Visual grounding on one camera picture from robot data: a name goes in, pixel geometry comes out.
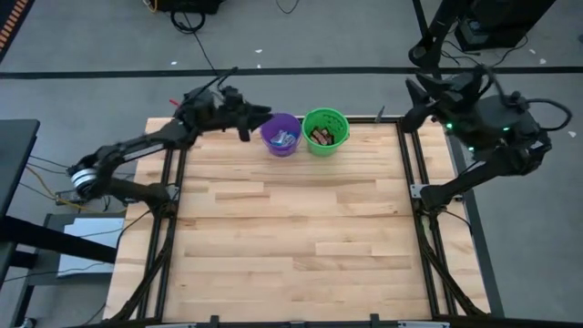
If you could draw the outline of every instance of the cable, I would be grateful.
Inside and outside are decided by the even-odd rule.
[[[186,27],[184,25],[184,23],[179,22],[179,21],[176,20],[176,13],[179,10],[180,10],[179,5],[177,5],[170,12],[170,21],[174,25],[174,28],[176,28],[182,34],[194,34],[194,33],[196,33],[197,31],[199,31],[204,26],[204,23],[207,21],[206,14],[204,14],[202,12],[199,12],[199,15],[200,15],[200,23],[197,26],[195,26],[195,27],[192,27],[192,26]]]
[[[23,182],[18,182],[18,184],[19,184],[19,185],[21,185],[21,186],[23,186],[23,187],[25,187],[25,188],[27,188],[27,189],[29,189],[29,190],[31,190],[31,191],[33,191],[33,192],[36,192],[37,194],[39,194],[39,195],[43,196],[43,197],[44,197],[44,198],[46,198],[46,199],[49,199],[49,200],[55,201],[55,199],[54,199],[54,198],[52,198],[52,197],[50,197],[50,196],[47,196],[47,195],[45,195],[43,192],[41,192],[41,191],[39,191],[39,190],[36,190],[36,189],[34,189],[34,188],[30,187],[29,185],[27,185],[27,184],[23,183]]]
[[[470,234],[472,233],[472,225],[466,219],[462,218],[461,216],[459,216],[457,214],[454,214],[454,213],[450,212],[449,210],[444,210],[444,213],[447,213],[447,214],[453,216],[456,219],[462,220],[465,224],[467,224],[467,228],[469,228]]]
[[[280,0],[275,0],[275,4],[280,8],[281,12],[284,13],[285,15],[289,15],[289,14],[293,13],[293,11],[295,10],[295,8],[298,6],[299,3],[300,3],[300,0],[295,0],[295,4],[290,9],[290,11],[285,11],[283,8],[281,8]]]
[[[494,74],[494,72],[492,71],[491,67],[482,67],[485,72],[488,75],[488,78],[490,80],[490,82],[494,83],[494,85],[496,86],[496,91],[498,92],[498,96],[500,97],[500,102],[506,106],[507,108],[512,108],[514,106],[516,106],[517,104],[509,101],[510,97],[508,97],[506,95],[506,93],[504,92],[504,89],[502,88],[502,86],[500,85],[500,82],[498,82],[498,79],[496,78],[496,75]],[[565,120],[563,121],[563,123],[561,123],[558,127],[554,127],[554,128],[540,128],[543,131],[559,131],[562,128],[565,128],[568,123],[571,121],[571,119],[573,118],[573,113],[571,112],[571,110],[555,101],[552,99],[546,99],[546,98],[532,98],[532,99],[525,99],[524,100],[527,104],[536,104],[536,103],[545,103],[545,104],[549,104],[554,106],[555,108],[560,109],[562,112],[564,112],[567,116],[565,117]]]
[[[68,169],[68,168],[69,168],[69,166],[67,166],[67,165],[60,164],[60,163],[54,162],[54,161],[52,161],[52,160],[43,159],[43,158],[40,158],[40,157],[38,157],[38,156],[30,155],[29,157],[30,157],[30,158],[33,158],[33,159],[42,160],[42,161],[44,161],[44,162],[47,162],[47,163],[50,163],[50,164],[53,164],[53,165],[57,165],[57,166],[58,166],[58,167],[60,167],[60,168],[64,168],[64,169]],[[30,165],[30,166],[33,166],[33,167],[35,167],[35,168],[38,168],[38,169],[45,170],[45,171],[47,171],[47,172],[56,173],[56,174],[65,174],[65,175],[66,175],[66,172],[59,172],[59,171],[54,171],[54,170],[51,170],[51,169],[43,168],[43,167],[41,167],[41,166],[39,166],[39,165],[36,165],[36,164],[33,164],[33,163],[27,163],[27,164],[28,164],[28,165]],[[127,173],[127,172],[114,172],[114,174],[118,174],[118,175],[126,175],[126,176],[135,176],[135,175],[136,175],[136,173]]]
[[[567,106],[565,106],[565,105],[563,105],[555,100],[544,99],[544,98],[527,99],[527,104],[533,104],[533,103],[545,103],[545,104],[553,105],[554,107],[560,109],[561,111],[563,111],[567,115],[567,117],[565,118],[563,123],[561,123],[558,127],[540,128],[543,131],[559,131],[559,130],[565,128],[568,125],[568,123],[571,121],[571,119],[573,118],[573,113],[571,112],[571,110],[569,108],[567,108]]]
[[[93,263],[93,264],[91,264],[91,265],[87,266],[86,268],[82,268],[82,269],[78,269],[78,268],[74,268],[74,269],[67,269],[67,270],[63,270],[63,271],[61,271],[61,272],[60,272],[60,271],[52,271],[52,272],[37,272],[37,273],[30,273],[30,274],[27,274],[27,275],[24,275],[24,276],[15,277],[15,278],[11,278],[11,279],[6,279],[6,280],[4,281],[4,283],[6,283],[6,282],[12,282],[12,281],[15,281],[15,280],[24,279],[24,278],[28,278],[28,277],[32,277],[32,276],[36,276],[36,275],[43,275],[43,274],[51,274],[51,273],[56,273],[56,274],[59,274],[59,273],[65,273],[65,272],[71,272],[71,271],[81,271],[81,272],[83,272],[83,271],[85,271],[85,270],[89,270],[89,269],[93,268],[93,267],[94,267],[94,266],[96,266],[96,265],[102,265],[102,264],[108,264],[108,263],[105,263],[105,262],[98,262],[98,263]]]
[[[154,6],[152,7],[152,3],[148,0],[142,0],[142,3],[146,5],[149,12],[155,14],[158,11],[158,0],[154,0]]]
[[[33,163],[26,163],[26,165],[30,165],[33,168],[41,169],[41,170],[46,171],[46,172],[66,175],[66,172],[59,172],[59,171],[55,171],[55,170],[43,168],[42,166],[36,165],[36,164],[33,164]]]
[[[448,45],[451,45],[452,47],[455,48],[455,50],[457,50],[457,51],[459,51],[459,52],[461,52],[463,54],[466,54],[466,55],[469,55],[469,56],[482,56],[482,54],[480,54],[480,53],[468,53],[468,52],[462,50],[461,48],[459,48],[458,46],[456,46],[453,42],[451,42],[449,40],[444,40],[444,43],[445,44],[448,44]]]
[[[83,236],[77,236],[79,238],[86,238],[86,237],[92,237],[92,236],[99,236],[102,234],[108,234],[108,233],[113,233],[113,232],[117,232],[117,231],[122,231],[121,233],[123,233],[124,230],[126,230],[127,228],[133,226],[134,224],[136,224],[139,220],[141,220],[143,217],[146,216],[146,214],[148,214],[149,211],[147,211],[146,213],[142,214],[139,216],[139,218],[137,218],[135,221],[131,222],[125,229],[124,228],[119,228],[119,229],[115,229],[112,231],[102,231],[102,232],[95,232],[95,233],[89,233],[87,235],[83,235]]]
[[[189,25],[189,29],[190,30],[194,30],[194,28],[192,27],[192,25],[190,24],[190,20],[189,17],[186,15],[186,13],[182,13],[184,15],[184,18],[186,18],[186,23]],[[192,34],[194,35],[194,37],[196,37],[197,42],[199,43],[200,46],[200,50],[202,50],[202,55],[204,55],[205,59],[207,59],[207,63],[209,63],[210,68],[212,68],[212,72],[215,74],[215,76],[217,76],[217,70],[215,69],[215,66],[212,65],[212,63],[210,62],[209,56],[207,56],[207,52],[204,49],[204,46],[202,46],[202,43],[200,42],[199,36],[197,36],[196,32],[192,32],[192,33],[188,33],[188,34]]]
[[[457,47],[456,45],[454,45],[454,43],[452,43],[451,41],[445,40],[444,43],[447,43],[447,44],[450,44],[450,45],[454,46],[455,49],[457,49],[458,51],[460,51],[460,52],[462,52],[462,53],[464,53],[466,55],[470,55],[470,56],[480,56],[480,54],[466,53],[466,52],[462,51],[462,49],[460,49],[459,47]],[[508,49],[504,53],[504,55],[502,56],[502,58],[500,58],[500,60],[498,60],[494,65],[490,65],[490,67],[496,67],[496,66],[502,64],[502,62],[504,62],[504,60],[506,59],[506,57],[508,56],[508,54],[510,54],[511,52],[513,52],[515,50],[518,50],[518,49],[526,46],[527,43],[528,43],[528,36],[525,35],[525,43],[523,43],[520,46],[515,46],[515,47],[513,47],[511,49]],[[451,56],[451,55],[447,54],[445,51],[442,51],[442,54],[441,55],[444,56],[445,58],[453,59],[457,63],[458,66],[460,66],[460,64],[459,64],[459,62],[456,59],[468,59],[468,60],[471,60],[472,62],[474,62],[474,64],[476,64],[476,65],[484,65],[483,63],[478,63],[475,59],[473,59],[470,56]]]
[[[97,317],[97,315],[101,312],[101,310],[103,310],[106,307],[107,301],[103,302],[103,305],[101,305],[101,307],[99,308],[99,310],[97,310],[97,312],[95,312],[95,314],[93,314],[91,316],[91,318],[89,318],[89,320],[85,321],[84,323],[81,323],[82,326],[89,324],[93,321],[93,319],[95,319],[95,317]]]
[[[145,211],[144,214],[140,215],[136,220],[134,220],[133,222],[131,222],[126,228],[124,228],[119,233],[118,242],[116,243],[116,249],[119,249],[119,242],[121,241],[121,236],[124,234],[124,232],[126,232],[126,230],[129,229],[129,227],[133,226],[134,224],[138,223],[138,221],[142,220],[148,213],[150,213],[150,210]],[[38,272],[38,273],[31,273],[31,274],[27,274],[27,275],[24,275],[24,276],[11,278],[11,279],[5,280],[4,282],[11,282],[11,281],[19,280],[19,279],[24,279],[24,278],[28,278],[28,277],[34,276],[34,275],[42,275],[42,274],[49,274],[49,273],[59,274],[59,273],[65,273],[65,272],[70,272],[70,271],[85,271],[85,270],[88,270],[88,269],[93,268],[94,266],[100,265],[100,264],[106,264],[106,263],[104,263],[104,262],[93,263],[93,264],[87,266],[84,269],[68,269],[68,270],[64,270],[64,271],[61,271],[61,272]],[[103,305],[101,305],[101,307],[95,312],[95,314],[93,314],[91,316],[91,318],[89,318],[89,320],[85,321],[84,323],[81,323],[81,325],[84,326],[86,324],[91,323],[93,321],[93,319],[95,319],[95,317],[97,317],[97,315],[101,312],[101,310],[103,310],[106,307],[106,304],[107,304],[107,301],[105,301],[103,303]]]
[[[506,56],[508,56],[508,54],[510,54],[511,52],[513,52],[513,51],[515,51],[515,50],[518,50],[518,49],[520,49],[521,47],[524,47],[524,46],[526,46],[526,45],[527,45],[527,43],[528,43],[528,36],[527,36],[527,35],[525,35],[525,43],[523,43],[523,44],[522,44],[522,46],[515,46],[515,47],[513,47],[512,49],[509,49],[508,51],[506,51],[506,52],[504,53],[504,55],[502,56],[502,58],[500,58],[500,60],[498,60],[498,61],[497,61],[497,62],[496,62],[494,65],[492,65],[492,67],[496,67],[496,66],[498,66],[499,64],[502,64],[502,62],[504,61],[504,59],[506,59]]]
[[[101,213],[98,210],[91,210],[90,208],[87,208],[85,206],[81,206],[81,205],[77,205],[73,202],[70,202],[68,200],[63,200],[62,198],[59,198],[45,183],[45,180],[43,179],[43,177],[40,176],[40,174],[38,174],[34,169],[31,169],[29,166],[26,166],[26,169],[28,169],[28,171],[30,171],[35,177],[36,179],[38,179],[38,181],[40,182],[41,186],[43,187],[43,189],[48,192],[49,195],[51,195],[53,197],[54,200],[58,200],[70,207],[74,207],[76,209],[80,209],[80,210],[86,210],[88,212],[91,213]]]
[[[34,155],[30,155],[30,157],[33,158],[33,159],[42,160],[44,162],[47,162],[47,163],[50,163],[50,164],[53,164],[53,165],[57,165],[58,167],[61,167],[61,168],[68,169],[68,166],[67,165],[59,164],[59,163],[56,163],[56,162],[54,162],[52,160],[43,159],[43,158],[40,158],[40,157],[34,156]]]
[[[463,171],[459,172],[459,174],[457,174],[457,176],[461,176],[462,174],[468,172],[470,169],[472,169],[477,163],[479,163],[478,161],[475,161],[474,163],[470,164],[470,166],[468,166],[467,168],[465,168]]]

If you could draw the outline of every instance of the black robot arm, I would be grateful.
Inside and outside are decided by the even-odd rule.
[[[82,158],[67,170],[77,193],[86,200],[109,194],[123,202],[145,201],[156,207],[169,201],[165,186],[140,185],[113,178],[114,171],[122,164],[167,149],[189,149],[204,132],[236,128],[241,141],[250,140],[250,131],[271,119],[271,108],[248,103],[234,87],[220,89],[222,104],[215,106],[215,98],[208,90],[214,82],[224,81],[236,72],[233,68],[204,87],[184,95],[173,119],[160,130],[103,146],[95,153]]]
[[[443,0],[421,40],[409,50],[409,60],[420,68],[437,68],[449,28],[468,7],[466,0]]]
[[[487,81],[482,87],[483,77]],[[419,197],[427,212],[439,211],[454,196],[495,177],[526,175],[537,169],[552,148],[548,132],[564,128],[572,117],[556,101],[525,99],[517,91],[506,95],[491,69],[484,66],[447,80],[419,73],[417,79],[422,87],[406,81],[414,107],[401,121],[403,131],[416,131],[431,117],[466,145],[474,160],[484,162],[444,185],[423,186]],[[497,95],[481,98],[491,86],[496,86]],[[529,104],[541,102],[565,112],[565,121],[555,128],[540,127],[528,110]]]

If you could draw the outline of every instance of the black metal frame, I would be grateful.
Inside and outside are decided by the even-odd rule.
[[[404,175],[406,179],[406,183],[408,185],[414,184],[414,174],[413,168],[411,164],[411,159],[409,157],[409,149],[406,143],[406,136],[401,130],[400,127],[400,117],[381,117],[377,119],[377,117],[348,117],[348,122],[350,124],[395,124],[395,128],[397,131],[397,137],[399,139],[399,147],[401,150],[402,161],[404,165]],[[427,175],[426,166],[424,163],[423,151],[421,149],[421,141],[419,139],[418,134],[412,134],[413,140],[413,147],[414,147],[414,154],[417,162],[417,169],[419,170],[420,177],[423,183],[428,182],[429,177]],[[179,165],[178,165],[178,172],[176,177],[176,185],[180,187],[182,185],[182,180],[184,178],[184,170],[186,167],[186,157],[187,151],[181,151],[179,155]],[[164,168],[163,168],[163,180],[166,181],[169,176],[169,168],[171,166],[171,159],[172,155],[167,153],[166,159],[164,161]],[[458,163],[459,159],[457,159],[456,165],[464,164],[464,162]],[[424,272],[424,280],[425,280],[425,288],[427,290],[427,299],[428,305],[431,312],[432,319],[430,321],[434,323],[449,323],[451,327],[502,327],[502,328],[510,328],[510,327],[579,327],[580,325],[577,323],[561,323],[561,322],[545,322],[545,321],[534,321],[534,320],[520,320],[520,319],[505,319],[502,316],[498,316],[497,318],[492,315],[482,315],[479,310],[469,302],[464,296],[463,291],[459,288],[459,286],[455,283],[455,280],[449,274],[446,264],[445,264],[445,251],[443,249],[443,242],[441,240],[441,235],[439,231],[439,225],[437,224],[437,220],[435,218],[429,218],[430,222],[430,229],[432,232],[432,236],[434,237],[434,245],[435,250],[431,248],[429,245],[428,239],[426,238],[425,231],[424,231],[424,224],[423,224],[423,215],[421,211],[419,211],[419,201],[414,199],[411,195],[410,201],[413,211],[414,217],[414,225],[415,225],[415,232],[417,235],[417,241],[419,244],[420,249],[420,256],[421,256],[421,263],[423,266]],[[465,195],[465,205],[468,209],[468,212],[471,214],[476,214],[476,202],[475,199],[468,198],[467,194]],[[469,218],[469,220],[475,224],[479,222],[477,218]],[[149,247],[151,248],[152,252],[156,252],[156,246],[158,245],[159,240],[159,224],[155,224],[152,229],[152,238],[150,240]],[[168,226],[167,232],[167,240],[166,242],[173,242],[174,235],[176,232],[176,220],[171,220]],[[478,237],[479,233],[483,233],[481,230],[476,231],[473,229],[473,237]],[[479,259],[480,267],[482,272],[491,272],[492,266],[489,261],[489,257],[485,259]],[[87,325],[84,327],[123,327],[123,328],[143,328],[147,325],[153,324],[162,324],[162,318],[164,313],[164,304],[166,301],[166,291],[169,282],[169,266],[170,266],[171,256],[165,258],[164,262],[161,265],[161,273],[160,273],[160,283],[158,288],[158,294],[156,297],[156,311],[154,317],[149,318],[137,318],[135,320],[126,320],[126,321],[116,321],[116,322],[103,322],[97,323],[92,325]],[[150,264],[151,267],[157,267],[154,261]],[[444,284],[444,291],[446,297],[446,305],[448,314],[441,314],[439,311],[439,306],[436,297],[436,289],[435,289],[435,282],[434,282],[434,275],[432,273],[432,267],[435,271],[439,274],[443,284]],[[488,293],[488,300],[491,303],[492,301],[489,299],[490,292],[494,292],[498,295],[497,290],[492,291],[491,289],[496,287],[495,285],[487,285],[485,282],[485,287],[489,291]],[[147,301],[144,302],[148,298],[148,293],[143,294],[143,299],[141,304],[144,309],[147,308]],[[465,309],[468,315],[457,315],[456,311],[451,309],[455,309],[455,301],[458,301],[460,305]],[[202,328],[219,328],[219,327],[232,327],[232,328],[381,328],[381,327],[405,327],[407,325],[413,326],[412,322],[407,321],[381,321],[379,315],[376,313],[371,313],[370,321],[361,321],[361,322],[279,322],[279,323],[220,323],[219,316],[213,315],[210,317],[210,321],[208,323],[196,323],[197,327]]]
[[[414,184],[414,178],[413,178],[414,175],[413,175],[413,169],[411,166],[411,160],[409,158],[409,152],[408,152],[406,141],[405,141],[405,135],[399,126],[400,119],[401,119],[400,117],[381,117],[380,119],[377,119],[377,117],[373,117],[373,116],[370,116],[370,117],[368,117],[368,116],[367,117],[348,117],[348,122],[350,124],[394,124],[396,126],[397,135],[399,138],[399,146],[401,149],[405,178],[406,178],[407,184],[411,185],[411,184]],[[426,183],[426,182],[428,182],[429,178],[427,176],[427,172],[426,172],[426,168],[425,168],[423,152],[421,150],[421,143],[419,140],[419,136],[417,134],[413,134],[413,141],[414,141],[414,152],[416,155],[418,169],[419,169],[419,172],[420,172],[420,175],[422,178],[422,182]],[[173,157],[173,152],[167,151],[166,157],[164,160],[164,166],[162,169],[161,182],[163,184],[168,184],[168,182],[169,182],[169,173],[170,173],[170,168],[171,168],[171,164],[172,164],[172,157]],[[184,178],[184,172],[185,172],[185,168],[186,168],[186,159],[187,159],[187,151],[182,150],[179,153],[178,171],[177,171],[176,179],[174,182],[179,190],[178,197],[180,195],[180,187],[182,186],[182,181]],[[422,218],[419,215],[419,212],[416,210],[418,208],[418,201],[419,200],[414,200],[413,198],[411,198],[410,201],[412,204],[415,231],[417,234],[419,248],[420,248],[420,250],[422,250],[423,248],[428,247],[428,241],[424,235],[424,226],[423,226]],[[177,203],[176,211],[178,213],[179,198],[177,199],[176,203]],[[146,262],[145,271],[144,271],[145,275],[152,268],[160,267],[159,262],[155,263],[155,261],[157,259],[156,252],[157,252],[157,247],[159,244],[159,234],[160,234],[161,222],[162,222],[162,218],[159,215],[155,214],[154,215],[154,224],[152,226],[152,232],[151,232],[151,237],[150,237],[149,246],[148,246],[148,256],[147,256],[147,262]],[[159,281],[158,293],[157,293],[157,297],[156,297],[156,307],[155,307],[156,311],[154,313],[154,316],[153,317],[146,317],[147,308],[148,308],[148,297],[149,297],[149,286],[146,285],[145,288],[146,288],[147,292],[143,293],[142,299],[139,301],[139,304],[138,304],[137,319],[126,320],[126,321],[111,321],[111,322],[105,321],[103,323],[97,323],[97,324],[91,325],[92,327],[144,327],[146,323],[147,324],[161,323],[162,318],[163,318],[163,314],[164,314],[164,305],[165,305],[166,295],[167,295],[166,292],[167,292],[168,282],[169,282],[169,266],[170,266],[170,261],[171,261],[171,245],[173,243],[174,235],[176,232],[176,224],[177,224],[176,222],[177,222],[176,220],[169,221],[169,226],[168,226],[168,230],[167,230],[167,239],[165,240],[165,243],[169,242],[170,248],[169,248],[169,250],[166,250],[166,251],[169,252],[170,255],[164,257],[163,263],[161,264],[160,281]],[[437,224],[433,225],[432,233],[434,236],[434,240],[438,241],[436,243],[436,254],[437,254],[437,259],[441,263],[445,259],[445,252],[443,249],[443,243],[441,242],[441,235],[439,232],[439,226]],[[432,261],[428,258],[426,252],[420,251],[420,253],[421,253],[421,262],[423,265],[424,280],[425,280],[425,286],[427,289],[430,312],[431,312],[432,317],[435,318],[435,317],[439,316],[441,313],[439,312],[439,306],[438,306],[438,302],[437,302],[434,276],[433,276],[432,271],[431,271],[432,269],[431,269],[430,263],[432,263]],[[450,288],[451,288],[450,285],[444,283],[444,290],[446,291],[446,295],[449,295],[448,296],[448,303],[447,303],[448,313],[456,314],[455,301],[454,301],[454,297],[452,296],[453,293],[450,291]],[[395,327],[395,326],[397,326],[397,324],[398,324],[398,322],[396,322],[396,321],[380,321],[378,318],[378,315],[375,313],[372,313],[370,322],[310,323],[310,326],[311,327],[372,327],[372,326],[374,326],[374,327],[381,327],[381,326],[382,327],[389,327],[389,326]],[[221,323],[220,324],[221,327],[222,326],[231,326],[231,325],[234,325],[237,327],[286,327],[286,326],[295,327],[296,326],[295,324],[292,324],[292,323]],[[200,327],[206,327],[206,326],[207,327],[219,327],[219,317],[213,316],[211,318],[210,323],[197,323],[197,326],[200,326]]]

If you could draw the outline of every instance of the black stand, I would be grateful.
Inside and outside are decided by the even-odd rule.
[[[113,247],[8,216],[0,223],[0,239],[94,261],[116,262],[117,250]],[[20,252],[16,258],[13,256],[11,261],[31,265],[33,257],[33,254]]]

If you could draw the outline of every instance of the wooden tabletop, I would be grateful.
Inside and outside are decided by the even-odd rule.
[[[168,121],[151,118],[146,131]],[[429,123],[419,135],[432,183],[453,178],[442,128]],[[162,165],[161,153],[140,160],[136,181],[158,182]],[[146,209],[132,205],[126,224]],[[460,203],[448,209],[465,216]],[[487,312],[468,227],[445,213],[439,221],[450,272]],[[141,280],[151,226],[147,217],[122,238],[105,318]],[[199,138],[189,152],[167,296],[166,323],[207,322],[212,314],[222,322],[430,318],[395,125],[351,125],[350,139],[329,158],[308,153],[305,140],[280,159],[259,133],[250,143],[236,131]]]

